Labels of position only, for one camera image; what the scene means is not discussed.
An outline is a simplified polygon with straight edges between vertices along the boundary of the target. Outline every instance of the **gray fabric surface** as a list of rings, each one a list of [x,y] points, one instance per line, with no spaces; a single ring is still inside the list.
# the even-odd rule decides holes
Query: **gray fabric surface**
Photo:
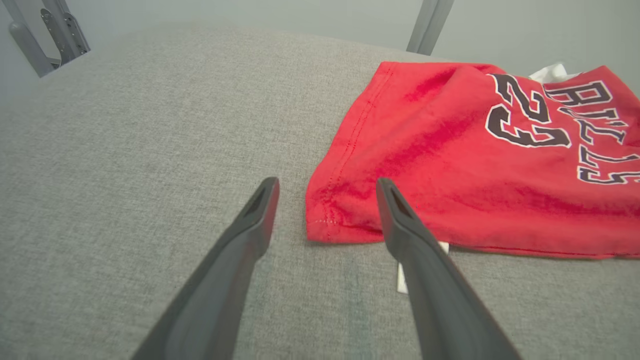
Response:
[[[305,239],[308,179],[383,60],[433,61],[169,26],[2,109],[0,358],[129,357],[266,176],[282,192],[236,357],[418,357],[384,244]],[[451,256],[524,358],[640,358],[640,262]]]

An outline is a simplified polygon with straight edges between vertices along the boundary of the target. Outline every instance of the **stitching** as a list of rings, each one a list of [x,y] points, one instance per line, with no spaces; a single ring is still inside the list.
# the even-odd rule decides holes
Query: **stitching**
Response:
[[[385,85],[387,84],[387,81],[389,81],[389,79],[391,78],[391,75],[393,74],[391,72],[391,70],[393,68],[394,68],[394,64],[392,64],[387,69],[387,72],[385,73],[384,81],[375,90],[373,96],[371,98],[369,98],[369,100],[367,100],[367,104],[362,109],[362,112],[360,113],[360,116],[358,117],[358,121],[356,122],[355,126],[353,127],[353,130],[351,131],[351,135],[349,136],[349,141],[347,142],[347,146],[345,146],[345,148],[344,148],[344,153],[342,153],[342,156],[340,156],[340,160],[337,162],[336,166],[331,171],[331,176],[329,177],[326,196],[324,197],[324,221],[319,220],[318,222],[324,222],[324,223],[327,223],[327,224],[337,224],[335,221],[329,220],[329,216],[328,216],[328,213],[330,211],[329,206],[328,206],[329,205],[329,196],[331,194],[331,190],[333,188],[335,188],[335,185],[333,185],[333,188],[332,188],[332,182],[333,182],[334,173],[338,168],[340,169],[339,173],[338,173],[338,176],[336,177],[336,183],[337,183],[337,181],[342,176],[342,170],[344,169],[344,165],[346,165],[346,163],[351,158],[351,155],[353,155],[353,151],[355,150],[355,145],[356,145],[356,143],[358,141],[358,137],[360,136],[360,132],[362,132],[362,128],[364,127],[364,124],[362,124],[362,126],[360,126],[360,129],[358,130],[358,134],[356,134],[355,138],[353,138],[353,134],[355,134],[355,131],[356,131],[356,129],[358,129],[358,125],[360,125],[361,121],[363,119],[366,120],[367,117],[365,116],[365,114],[368,115],[369,112],[371,111],[371,109],[373,108],[372,103],[380,96],[380,93],[382,93],[382,90],[384,89]],[[340,163],[342,163],[342,159],[344,158],[344,156],[349,151],[349,147],[351,146],[351,142],[353,142],[353,148],[351,150],[351,153],[349,153],[349,155],[347,156],[347,158],[344,161],[344,163],[342,165],[340,165]],[[330,241],[330,240],[331,240],[331,234],[329,232],[327,232],[327,241]]]

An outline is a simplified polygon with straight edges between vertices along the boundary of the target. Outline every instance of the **red shirt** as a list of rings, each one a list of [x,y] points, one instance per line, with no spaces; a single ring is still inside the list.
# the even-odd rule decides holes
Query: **red shirt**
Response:
[[[607,67],[540,84],[491,65],[380,65],[307,189],[309,240],[382,241],[391,178],[439,241],[640,257],[640,102]]]

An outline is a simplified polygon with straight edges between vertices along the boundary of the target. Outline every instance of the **clothing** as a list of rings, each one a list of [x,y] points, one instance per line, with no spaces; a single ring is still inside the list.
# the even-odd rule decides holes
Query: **clothing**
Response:
[[[389,177],[439,241],[640,257],[640,101],[608,68],[540,84],[492,65],[384,62],[307,189],[309,240],[381,241]]]

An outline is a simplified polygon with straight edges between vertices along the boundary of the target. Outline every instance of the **white tag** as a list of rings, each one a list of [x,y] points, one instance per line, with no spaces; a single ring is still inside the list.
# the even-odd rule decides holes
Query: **white tag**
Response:
[[[449,253],[449,243],[443,243],[438,241],[442,250],[444,250],[445,254]],[[404,279],[404,270],[402,269],[402,264],[398,263],[398,292],[403,294],[409,294],[409,290],[406,288],[406,280]]]

